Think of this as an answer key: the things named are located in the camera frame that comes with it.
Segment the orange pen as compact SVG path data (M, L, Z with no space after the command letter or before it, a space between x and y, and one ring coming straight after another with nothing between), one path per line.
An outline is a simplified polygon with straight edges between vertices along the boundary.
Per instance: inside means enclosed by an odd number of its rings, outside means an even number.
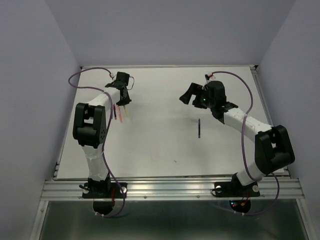
M118 110L118 118L119 118L119 121L121 123L123 123L123 114L122 114L122 111L121 111L121 107L119 105L117 105L117 110Z

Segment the yellow pen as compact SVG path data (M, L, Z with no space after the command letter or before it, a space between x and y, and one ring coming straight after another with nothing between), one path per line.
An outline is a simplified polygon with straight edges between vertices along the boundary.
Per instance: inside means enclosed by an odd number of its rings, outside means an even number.
M126 118L129 118L129 112L128 112L128 110L127 110L126 105L123 106L123 110L124 110L125 117L126 117Z

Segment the red pen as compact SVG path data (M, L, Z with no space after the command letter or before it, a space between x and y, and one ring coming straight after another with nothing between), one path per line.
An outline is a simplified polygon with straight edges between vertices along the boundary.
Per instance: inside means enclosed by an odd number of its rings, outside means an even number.
M117 120L117 111L116 111L116 105L115 104L113 105L112 109L113 109L113 117L114 117L115 120Z

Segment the purple pen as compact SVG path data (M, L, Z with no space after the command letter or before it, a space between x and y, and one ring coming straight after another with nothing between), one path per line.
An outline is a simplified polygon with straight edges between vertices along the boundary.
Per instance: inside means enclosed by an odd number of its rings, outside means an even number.
M201 119L198 119L198 138L201 138Z

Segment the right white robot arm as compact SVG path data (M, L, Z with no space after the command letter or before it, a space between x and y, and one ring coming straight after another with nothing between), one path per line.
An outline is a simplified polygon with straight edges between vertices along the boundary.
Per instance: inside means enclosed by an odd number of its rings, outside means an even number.
M239 131L242 138L248 138L254 143L253 163L246 163L243 170L232 176L231 181L217 182L213 189L214 196L240 197L251 191L263 177L295 161L287 129L248 116L236 104L227 100L222 82L214 80L204 86L191 83L179 100L199 109L210 109L216 120Z

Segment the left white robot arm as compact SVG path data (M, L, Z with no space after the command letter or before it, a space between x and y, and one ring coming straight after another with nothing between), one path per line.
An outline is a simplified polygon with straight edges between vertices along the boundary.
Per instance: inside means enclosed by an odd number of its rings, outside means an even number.
M104 143L116 105L126 106L131 102L130 78L128 73L117 72L115 79L99 89L96 97L75 106L72 136L82 147L89 170L87 183L79 186L85 197L106 197L112 191L110 171L103 157Z

